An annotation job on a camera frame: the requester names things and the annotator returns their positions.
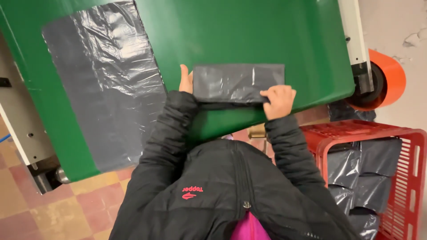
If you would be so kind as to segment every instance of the gray plastic bag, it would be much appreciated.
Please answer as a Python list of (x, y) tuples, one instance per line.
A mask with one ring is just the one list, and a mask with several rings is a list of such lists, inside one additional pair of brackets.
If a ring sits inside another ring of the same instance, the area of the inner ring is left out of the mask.
[(402, 150), (399, 138), (373, 139), (360, 142), (362, 151), (362, 173), (394, 176)]
[(328, 183), (354, 189), (359, 178), (360, 151), (328, 153)]
[(380, 217), (376, 214), (350, 214), (348, 220), (363, 240), (374, 240), (380, 227)]
[(285, 83), (283, 64), (196, 64), (193, 94), (210, 109), (254, 106), (267, 102), (260, 95)]
[(354, 190), (355, 206), (383, 213), (387, 208), (391, 186), (392, 179), (386, 176), (360, 176)]
[(328, 190), (338, 207), (342, 209), (345, 215), (348, 215), (350, 209), (354, 208), (354, 192), (337, 185), (328, 185)]
[(75, 12), (42, 35), (96, 167), (138, 163), (166, 90), (135, 3)]

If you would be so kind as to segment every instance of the black puffer jacket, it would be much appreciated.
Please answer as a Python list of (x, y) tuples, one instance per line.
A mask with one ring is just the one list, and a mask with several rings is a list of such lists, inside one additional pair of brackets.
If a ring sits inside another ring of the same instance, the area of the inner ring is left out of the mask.
[(185, 150), (198, 113), (172, 91), (132, 173), (110, 240), (229, 239), (251, 211), (272, 240), (355, 240), (293, 116), (266, 123), (277, 167), (253, 146), (214, 140)]

